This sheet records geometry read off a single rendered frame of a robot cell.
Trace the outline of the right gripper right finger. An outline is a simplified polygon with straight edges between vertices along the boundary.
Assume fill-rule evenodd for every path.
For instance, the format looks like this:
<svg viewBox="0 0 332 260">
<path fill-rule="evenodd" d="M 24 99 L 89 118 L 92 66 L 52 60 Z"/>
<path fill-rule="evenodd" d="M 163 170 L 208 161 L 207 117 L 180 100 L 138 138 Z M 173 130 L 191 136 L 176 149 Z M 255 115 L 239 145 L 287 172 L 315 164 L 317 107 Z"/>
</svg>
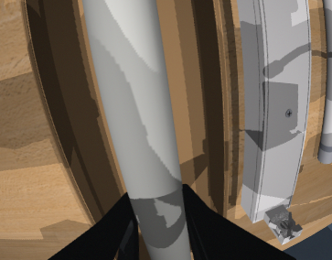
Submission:
<svg viewBox="0 0 332 260">
<path fill-rule="evenodd" d="M 182 186 L 194 260 L 296 260 L 214 212 L 188 184 Z"/>
</svg>

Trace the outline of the white fluorescent tube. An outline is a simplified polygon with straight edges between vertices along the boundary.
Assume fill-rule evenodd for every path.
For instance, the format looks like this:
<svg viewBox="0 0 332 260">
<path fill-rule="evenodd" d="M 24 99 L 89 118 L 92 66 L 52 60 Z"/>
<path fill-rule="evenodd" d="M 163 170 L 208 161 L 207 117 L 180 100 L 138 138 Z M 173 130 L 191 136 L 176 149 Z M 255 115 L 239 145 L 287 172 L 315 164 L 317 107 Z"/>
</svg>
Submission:
<svg viewBox="0 0 332 260">
<path fill-rule="evenodd" d="M 82 0 L 112 144 L 151 260 L 191 260 L 156 0 Z"/>
</svg>

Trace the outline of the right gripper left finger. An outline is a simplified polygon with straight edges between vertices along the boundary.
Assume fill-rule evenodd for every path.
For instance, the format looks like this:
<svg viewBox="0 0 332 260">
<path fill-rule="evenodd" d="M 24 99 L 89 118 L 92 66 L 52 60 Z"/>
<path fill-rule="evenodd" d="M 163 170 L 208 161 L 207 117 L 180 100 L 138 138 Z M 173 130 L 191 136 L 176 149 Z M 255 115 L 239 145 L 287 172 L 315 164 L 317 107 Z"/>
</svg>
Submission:
<svg viewBox="0 0 332 260">
<path fill-rule="evenodd" d="M 139 260 L 138 223 L 127 192 L 88 231 L 48 260 L 113 260 L 117 251 L 117 260 Z"/>
</svg>

